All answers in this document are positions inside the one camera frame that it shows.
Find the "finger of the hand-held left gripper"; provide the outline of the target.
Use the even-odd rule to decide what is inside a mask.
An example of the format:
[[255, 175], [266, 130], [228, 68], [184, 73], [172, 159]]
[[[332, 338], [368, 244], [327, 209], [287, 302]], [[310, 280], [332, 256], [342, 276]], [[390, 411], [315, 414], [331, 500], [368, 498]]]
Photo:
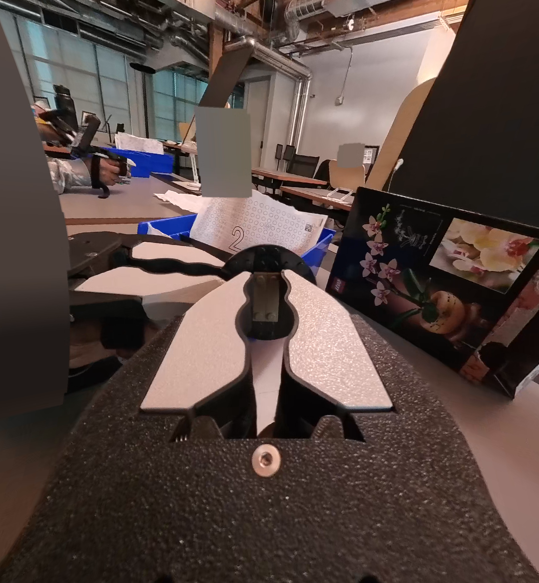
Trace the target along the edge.
[[181, 273], [154, 274], [140, 268], [115, 268], [90, 277], [75, 289], [80, 292], [133, 295], [142, 300], [147, 315], [174, 315], [173, 304], [193, 305], [223, 285], [216, 276]]
[[134, 259], [175, 259], [185, 263], [203, 263], [212, 266], [224, 266], [225, 261], [212, 254], [187, 245], [172, 245], [143, 241], [133, 246], [131, 256]]

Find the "blue plastic bin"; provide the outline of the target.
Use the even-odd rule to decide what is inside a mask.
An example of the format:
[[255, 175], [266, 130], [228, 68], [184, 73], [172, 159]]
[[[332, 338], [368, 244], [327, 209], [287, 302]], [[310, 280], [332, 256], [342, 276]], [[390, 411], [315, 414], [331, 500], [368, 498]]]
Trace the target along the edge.
[[[152, 221], [140, 222], [137, 226], [137, 234], [162, 234], [162, 236], [180, 240], [180, 235], [188, 237], [197, 214], [168, 217]], [[302, 259], [309, 266], [312, 273], [317, 276], [318, 269], [325, 257], [329, 245], [335, 235], [335, 231], [326, 227], [321, 232], [314, 247], [302, 254]]]
[[120, 176], [148, 178], [152, 172], [171, 173], [174, 157], [169, 154], [142, 152], [117, 148], [99, 148], [98, 151], [111, 159], [120, 160]]

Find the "round black lego assembly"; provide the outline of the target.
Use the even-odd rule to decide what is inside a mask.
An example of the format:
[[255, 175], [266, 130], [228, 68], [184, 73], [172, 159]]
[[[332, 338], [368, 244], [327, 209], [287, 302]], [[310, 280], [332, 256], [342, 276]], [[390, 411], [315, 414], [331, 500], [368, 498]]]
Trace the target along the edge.
[[294, 313], [287, 306], [288, 284], [282, 272], [290, 270], [313, 285], [316, 277], [305, 261], [279, 245], [256, 245], [238, 252], [222, 267], [228, 281], [240, 273], [252, 274], [246, 286], [250, 300], [245, 318], [245, 335], [254, 340], [276, 340], [288, 336], [294, 327]]

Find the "black office chair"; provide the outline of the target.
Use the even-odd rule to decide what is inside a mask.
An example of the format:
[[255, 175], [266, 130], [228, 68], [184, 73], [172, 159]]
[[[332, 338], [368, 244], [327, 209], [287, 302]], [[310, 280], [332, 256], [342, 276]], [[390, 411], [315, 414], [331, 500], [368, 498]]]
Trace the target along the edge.
[[320, 158], [295, 153], [288, 164], [288, 173], [313, 179]]

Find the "wooden table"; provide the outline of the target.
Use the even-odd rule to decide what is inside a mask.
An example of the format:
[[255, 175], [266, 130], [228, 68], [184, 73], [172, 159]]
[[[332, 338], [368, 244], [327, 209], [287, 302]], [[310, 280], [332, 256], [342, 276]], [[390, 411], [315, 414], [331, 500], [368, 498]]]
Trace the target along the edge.
[[297, 210], [308, 213], [327, 215], [335, 222], [344, 226], [352, 208], [350, 203], [339, 202], [326, 198], [329, 190], [320, 188], [306, 188], [297, 186], [281, 186], [280, 193], [283, 200], [290, 202]]
[[280, 189], [284, 182], [291, 182], [303, 186], [326, 186], [328, 184], [327, 181], [322, 181], [311, 177], [304, 177], [297, 174], [291, 174], [277, 170], [267, 170], [259, 167], [252, 168], [251, 175], [252, 178], [262, 177], [263, 185], [271, 188], [272, 190]]

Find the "another person's forearm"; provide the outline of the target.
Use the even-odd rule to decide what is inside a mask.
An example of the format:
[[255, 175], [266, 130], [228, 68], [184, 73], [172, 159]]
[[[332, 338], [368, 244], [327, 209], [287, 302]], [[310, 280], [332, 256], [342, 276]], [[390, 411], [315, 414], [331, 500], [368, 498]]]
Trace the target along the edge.
[[76, 187], [91, 187], [88, 165], [81, 159], [46, 157], [54, 190], [61, 195]]

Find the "white tipped thin rod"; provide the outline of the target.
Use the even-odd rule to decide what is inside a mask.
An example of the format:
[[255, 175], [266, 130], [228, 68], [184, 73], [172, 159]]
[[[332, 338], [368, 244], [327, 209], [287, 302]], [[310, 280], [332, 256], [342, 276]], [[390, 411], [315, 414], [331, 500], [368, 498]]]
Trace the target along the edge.
[[397, 162], [395, 163], [395, 165], [394, 165], [394, 167], [393, 167], [392, 171], [390, 172], [389, 178], [388, 178], [388, 180], [387, 180], [387, 183], [386, 183], [386, 187], [384, 188], [384, 191], [385, 191], [385, 192], [389, 192], [389, 191], [390, 191], [390, 187], [391, 187], [391, 184], [392, 184], [393, 178], [394, 178], [394, 176], [395, 176], [396, 172], [397, 172], [397, 171], [400, 169], [400, 167], [403, 165], [403, 163], [404, 163], [404, 159], [403, 159], [403, 158], [398, 158], [398, 159], [397, 159]]

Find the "black orchid lego box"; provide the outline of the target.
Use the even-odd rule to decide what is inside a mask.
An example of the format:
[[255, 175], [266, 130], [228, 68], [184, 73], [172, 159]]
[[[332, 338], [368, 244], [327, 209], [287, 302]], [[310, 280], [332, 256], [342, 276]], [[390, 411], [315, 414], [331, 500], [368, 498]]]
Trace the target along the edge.
[[473, 383], [539, 375], [539, 228], [361, 187], [326, 291]]

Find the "pale wooden chair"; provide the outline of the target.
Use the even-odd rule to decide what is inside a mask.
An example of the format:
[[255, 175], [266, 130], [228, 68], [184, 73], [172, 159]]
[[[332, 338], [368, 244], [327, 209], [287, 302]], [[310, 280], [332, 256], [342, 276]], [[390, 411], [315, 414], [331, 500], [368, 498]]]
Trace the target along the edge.
[[343, 189], [355, 193], [366, 183], [366, 171], [363, 164], [354, 167], [341, 167], [338, 161], [330, 160], [328, 164], [329, 183], [332, 189]]

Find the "crumpled white paper bag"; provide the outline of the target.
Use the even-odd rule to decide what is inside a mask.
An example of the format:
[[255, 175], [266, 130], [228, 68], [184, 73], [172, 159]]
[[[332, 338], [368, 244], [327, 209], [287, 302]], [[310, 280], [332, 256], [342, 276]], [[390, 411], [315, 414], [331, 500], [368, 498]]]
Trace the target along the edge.
[[154, 193], [154, 196], [166, 203], [176, 206], [189, 213], [199, 213], [208, 205], [208, 198], [192, 193], [178, 193], [168, 190], [165, 193]]

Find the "person's left hand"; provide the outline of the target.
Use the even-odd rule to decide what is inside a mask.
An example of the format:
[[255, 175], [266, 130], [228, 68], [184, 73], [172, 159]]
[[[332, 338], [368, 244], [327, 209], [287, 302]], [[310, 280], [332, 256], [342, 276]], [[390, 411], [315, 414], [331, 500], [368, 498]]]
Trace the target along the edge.
[[99, 340], [76, 340], [69, 346], [69, 369], [87, 367], [112, 357], [127, 359], [133, 353], [128, 349], [107, 349]]

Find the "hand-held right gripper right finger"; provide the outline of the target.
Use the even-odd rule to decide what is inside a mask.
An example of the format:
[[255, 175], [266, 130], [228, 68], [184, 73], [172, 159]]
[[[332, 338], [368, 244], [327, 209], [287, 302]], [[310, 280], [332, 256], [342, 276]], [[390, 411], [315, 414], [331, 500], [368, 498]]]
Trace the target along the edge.
[[349, 312], [291, 270], [286, 302], [294, 327], [283, 355], [291, 377], [348, 412], [389, 412], [393, 403]]

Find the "black floor lamp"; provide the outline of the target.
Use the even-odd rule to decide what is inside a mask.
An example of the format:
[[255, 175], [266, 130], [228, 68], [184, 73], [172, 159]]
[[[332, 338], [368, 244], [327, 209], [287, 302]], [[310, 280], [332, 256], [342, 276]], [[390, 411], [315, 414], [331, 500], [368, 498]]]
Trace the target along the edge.
[[143, 137], [153, 138], [153, 97], [152, 77], [156, 70], [141, 62], [131, 62], [130, 69], [134, 72], [136, 85], [136, 102], [141, 113]]

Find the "large printed white paper bag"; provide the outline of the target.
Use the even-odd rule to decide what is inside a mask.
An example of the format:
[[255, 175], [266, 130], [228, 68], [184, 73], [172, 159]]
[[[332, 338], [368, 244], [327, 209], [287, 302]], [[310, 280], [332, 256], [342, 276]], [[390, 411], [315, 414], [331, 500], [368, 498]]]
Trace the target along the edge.
[[316, 245], [326, 221], [252, 190], [248, 198], [208, 198], [190, 237], [229, 253], [269, 244], [301, 256]]

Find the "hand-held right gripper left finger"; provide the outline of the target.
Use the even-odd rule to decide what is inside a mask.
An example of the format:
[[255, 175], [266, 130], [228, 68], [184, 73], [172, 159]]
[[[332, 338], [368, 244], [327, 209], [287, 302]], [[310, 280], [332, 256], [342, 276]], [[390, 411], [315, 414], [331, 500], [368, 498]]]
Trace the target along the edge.
[[247, 349], [237, 316], [247, 303], [243, 272], [184, 315], [141, 403], [142, 412], [195, 414], [246, 372]]

